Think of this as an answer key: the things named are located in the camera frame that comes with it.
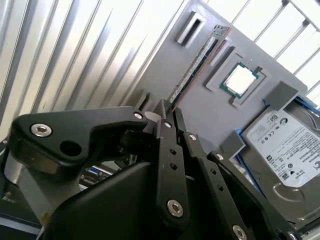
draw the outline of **hard drive label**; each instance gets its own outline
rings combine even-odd
[[[269,111],[247,136],[285,186],[301,187],[320,173],[320,137],[286,111]]]

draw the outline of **circuit board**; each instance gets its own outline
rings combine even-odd
[[[202,45],[191,65],[179,81],[177,87],[169,97],[171,107],[174,110],[182,98],[187,94],[192,84],[206,69],[212,60],[217,56],[222,47],[226,44],[226,37],[231,31],[230,27],[216,25],[207,40]]]

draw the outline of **gray panel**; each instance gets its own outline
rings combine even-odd
[[[192,11],[203,16],[206,23],[194,39],[192,47],[186,49],[177,43],[176,37]],[[258,67],[263,68],[265,75],[270,75],[267,74],[269,72],[272,73],[272,77],[268,81],[263,81],[263,84],[260,84],[244,101],[241,108],[236,108],[229,103],[231,98],[229,93],[222,89],[213,93],[205,87],[217,71],[215,66],[202,72],[181,101],[179,108],[182,109],[187,129],[212,142],[216,150],[234,130],[245,129],[266,108],[263,98],[278,85],[280,80],[302,94],[307,92],[307,87],[302,82],[200,0],[189,2],[135,90],[145,89],[151,92],[153,107],[160,99],[168,99],[217,24],[232,28],[228,38],[232,40],[232,45],[236,49],[245,54],[245,65],[248,68],[253,70]]]

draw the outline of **gray slot holder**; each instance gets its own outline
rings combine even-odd
[[[241,98],[237,98],[234,96],[230,98],[229,102],[233,106],[240,108],[246,100],[248,100],[249,98],[254,98],[271,78],[271,74],[266,69],[260,66],[257,67],[254,72],[259,76],[259,78],[252,83],[252,85],[248,88],[248,90]]]
[[[245,142],[236,131],[233,131],[220,145],[225,159],[233,159],[244,147]]]
[[[193,10],[185,25],[177,35],[176,41],[185,48],[189,48],[205,23],[206,19]]]
[[[140,106],[143,104],[143,102],[146,100],[147,98],[147,91],[145,91],[144,89],[139,90],[138,92],[136,92],[135,94],[133,94],[130,99],[127,101],[127,105],[128,106],[132,106],[135,108],[140,108]]]
[[[233,43],[232,39],[230,37],[226,37],[225,40],[226,42],[223,45],[223,47],[220,49],[217,55],[210,62],[211,67],[213,67],[221,59],[222,55],[227,52],[227,49],[230,49],[230,47],[232,47],[232,43]]]
[[[241,60],[246,57],[246,55],[235,46],[231,46],[228,52],[228,57],[225,61],[218,63],[217,66],[215,66],[215,68],[218,68],[217,71],[205,85],[214,93],[218,91],[220,83],[225,79],[226,75],[230,73],[231,69],[237,64],[237,62],[241,62]]]
[[[227,56],[227,58],[220,65],[216,66],[218,70],[206,84],[206,87],[211,91],[213,91],[214,93],[218,91],[222,80],[226,78],[226,75],[230,73],[230,71],[237,64],[237,62],[242,62],[246,65],[245,63],[246,55],[243,52],[241,52],[234,46],[231,46],[228,52],[229,52],[229,55]],[[235,106],[236,108],[240,108],[241,105],[249,97],[250,98],[254,97],[257,94],[257,92],[264,86],[264,84],[266,84],[266,82],[272,76],[266,69],[262,68],[261,66],[258,66],[254,70],[254,72],[259,76],[259,78],[252,83],[252,85],[247,89],[244,95],[241,98],[231,96],[231,98],[229,99],[229,103]]]
[[[291,103],[298,94],[299,91],[297,89],[289,86],[283,81],[280,81],[280,83],[265,97],[264,100],[275,110],[280,111]]]

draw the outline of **metal ribbed panel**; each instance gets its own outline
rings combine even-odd
[[[0,1],[0,139],[21,114],[119,106],[186,2]]]

